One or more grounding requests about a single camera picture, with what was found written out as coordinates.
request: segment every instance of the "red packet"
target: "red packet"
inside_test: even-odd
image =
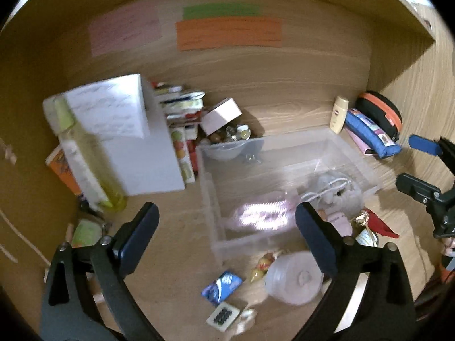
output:
[[[373,213],[370,209],[364,208],[368,213],[368,228],[372,230],[373,232],[376,232],[377,234],[380,234],[381,236],[387,236],[391,238],[399,238],[399,234],[396,234],[395,232],[390,229],[386,223],[384,223],[375,213]]]

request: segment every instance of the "paper note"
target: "paper note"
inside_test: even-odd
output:
[[[180,51],[223,46],[281,47],[281,19],[263,16],[229,16],[184,20],[176,23]]]
[[[64,96],[87,133],[140,138],[149,133],[138,74],[88,84]]]
[[[183,20],[217,16],[261,16],[259,5],[248,3],[205,3],[183,8]]]
[[[94,57],[133,49],[161,37],[153,0],[137,0],[98,16],[88,30]]]

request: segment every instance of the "screw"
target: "screw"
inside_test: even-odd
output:
[[[112,237],[110,236],[104,236],[101,238],[100,240],[100,244],[103,245],[103,246],[106,246],[106,245],[109,245],[112,241]]]
[[[59,251],[65,251],[69,247],[69,243],[67,242],[62,242],[61,245],[59,246],[58,250]]]
[[[385,244],[387,246],[387,248],[390,250],[390,251],[397,251],[398,250],[398,246],[395,245],[395,243],[393,242],[388,242]]]
[[[345,245],[353,246],[355,240],[351,236],[345,236],[343,237],[343,242],[345,243]]]

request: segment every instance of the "yellow bottle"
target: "yellow bottle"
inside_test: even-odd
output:
[[[54,99],[58,118],[58,137],[77,183],[90,202],[103,210],[122,211],[127,197],[108,170],[108,163],[94,152],[96,142],[78,123],[63,96]]]

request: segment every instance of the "white cord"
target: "white cord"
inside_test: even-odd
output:
[[[331,188],[327,188],[329,187],[331,184],[335,183],[335,182],[338,182],[338,181],[345,181],[344,183],[342,183],[340,186],[336,186],[336,187],[331,187]],[[303,194],[301,197],[300,197],[300,201],[304,201],[304,202],[310,202],[310,201],[313,201],[314,199],[317,199],[318,197],[321,197],[324,193],[326,192],[330,192],[330,191],[335,191],[335,190],[341,190],[343,189],[348,183],[350,183],[351,181],[348,180],[347,178],[344,178],[344,177],[340,177],[340,178],[336,178],[335,180],[333,180],[332,182],[329,182],[327,183],[323,188],[322,188],[322,192],[307,192],[305,194]],[[309,199],[306,199],[306,196],[308,195],[313,195],[313,197],[310,197]]]
[[[3,212],[2,209],[0,209],[0,215],[2,216],[3,220],[5,221],[5,223],[11,228],[12,231],[19,238],[21,238],[34,252],[36,252],[38,254],[38,256],[46,263],[47,266],[51,266],[51,262],[46,259],[46,257],[41,253],[41,251],[39,251],[35,245],[33,245],[30,241],[28,241],[28,239],[21,232],[19,232],[19,230],[17,230],[16,227],[13,226],[13,224],[8,220],[8,218],[6,217],[6,215],[5,215],[5,213]]]
[[[2,244],[0,244],[0,250],[3,252],[3,254],[5,254],[5,256],[11,260],[13,263],[17,263],[17,259],[8,251],[6,250]]]

